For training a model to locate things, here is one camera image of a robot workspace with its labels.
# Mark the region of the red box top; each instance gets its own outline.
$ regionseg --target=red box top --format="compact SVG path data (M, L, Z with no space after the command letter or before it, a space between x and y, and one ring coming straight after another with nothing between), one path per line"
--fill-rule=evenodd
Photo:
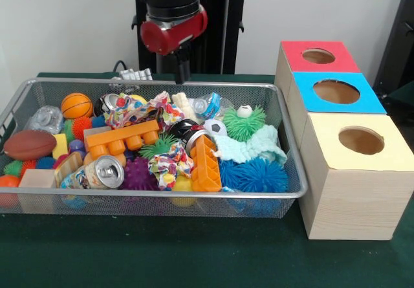
M341 41L282 41L292 72L360 72Z

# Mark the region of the orange lego block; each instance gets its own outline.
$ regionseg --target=orange lego block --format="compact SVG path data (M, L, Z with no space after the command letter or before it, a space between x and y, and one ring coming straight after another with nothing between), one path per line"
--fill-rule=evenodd
M193 191L221 190L219 162L211 150L216 150L214 143L203 135L195 141L195 147L190 151L194 161L194 169L191 172Z
M142 139L145 144L154 144L158 140L159 129L157 121L152 120L87 136L85 145L89 148L92 159L96 160L102 155L119 155L125 152L125 143L132 151L142 147Z

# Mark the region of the light green cloth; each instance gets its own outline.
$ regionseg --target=light green cloth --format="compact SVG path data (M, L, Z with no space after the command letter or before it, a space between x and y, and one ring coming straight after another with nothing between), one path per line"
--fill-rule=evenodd
M278 131L271 125L263 126L246 142L239 142L228 136L214 135L213 138L221 152L219 157L224 161L233 160L241 164L255 157L262 157L284 165L287 160L285 152L276 144Z

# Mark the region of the green spiky ball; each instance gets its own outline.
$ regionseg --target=green spiky ball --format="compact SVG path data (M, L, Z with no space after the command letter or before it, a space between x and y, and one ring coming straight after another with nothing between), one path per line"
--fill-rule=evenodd
M69 144L72 140L75 140L75 136L73 135L72 131L73 120L66 120L65 121L65 128L63 129L66 135L67 143Z
M248 118L238 117L237 110L231 108L224 114L223 123L230 138L246 142L265 125L265 119L266 114L261 107L255 107Z
M3 169L3 173L5 173L5 175L20 177L22 167L23 162L13 161L5 166L5 168Z
M167 153L170 147L179 140L172 135L160 135L155 144L147 144L142 146L139 151L140 156L151 160L154 155Z

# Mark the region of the metal basket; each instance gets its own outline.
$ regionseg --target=metal basket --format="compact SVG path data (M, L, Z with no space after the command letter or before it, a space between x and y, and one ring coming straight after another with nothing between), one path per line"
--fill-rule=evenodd
M70 93L85 93L94 102L107 93L123 92L151 98L162 91L167 91L170 95L185 92L188 97L198 97L215 91L230 99L235 107L245 104L263 107L267 124L278 128L280 145L287 153L285 169L289 176L288 192L264 194L0 188L0 212L281 218L294 200L306 192L307 180L285 101L279 89L270 84L188 82L176 85L173 82L161 81L131 83L123 80L37 78L21 85L0 116L0 147L3 148L2 145L12 132L23 129L38 108L44 105L59 106ZM4 166L11 161L2 152L0 170L3 171ZM177 206L185 205L188 199L195 199L195 203L188 207Z

